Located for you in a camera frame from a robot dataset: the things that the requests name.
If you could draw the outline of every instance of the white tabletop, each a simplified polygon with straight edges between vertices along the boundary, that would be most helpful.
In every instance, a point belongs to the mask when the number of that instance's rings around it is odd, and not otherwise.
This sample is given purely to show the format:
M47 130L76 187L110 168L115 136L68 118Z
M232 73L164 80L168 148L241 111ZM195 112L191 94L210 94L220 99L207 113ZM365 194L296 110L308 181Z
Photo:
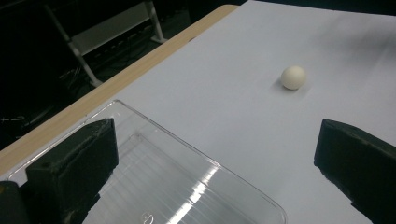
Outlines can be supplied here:
M279 78L294 64L307 82L288 91ZM323 119L396 145L396 18L247 1L112 99L246 179L289 223L371 223L313 161Z

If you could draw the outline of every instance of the ping pong ball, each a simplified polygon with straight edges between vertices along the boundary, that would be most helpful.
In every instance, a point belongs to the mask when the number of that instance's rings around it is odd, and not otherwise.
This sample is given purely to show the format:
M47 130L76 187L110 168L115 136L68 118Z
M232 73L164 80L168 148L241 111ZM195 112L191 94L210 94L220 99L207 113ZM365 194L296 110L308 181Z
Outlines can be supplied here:
M282 85L292 91L302 87L305 81L306 73L300 66L291 66L286 68L280 77L280 82Z

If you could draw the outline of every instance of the transparent plastic container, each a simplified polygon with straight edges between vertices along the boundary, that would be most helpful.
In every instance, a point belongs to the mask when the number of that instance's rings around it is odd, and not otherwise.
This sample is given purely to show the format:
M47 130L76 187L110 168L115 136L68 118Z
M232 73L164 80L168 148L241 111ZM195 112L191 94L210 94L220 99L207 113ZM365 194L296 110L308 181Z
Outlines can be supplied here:
M284 210L264 193L123 102L112 102L74 131L104 118L115 121L120 164L84 223L287 223ZM8 179L26 178L24 169L40 155Z

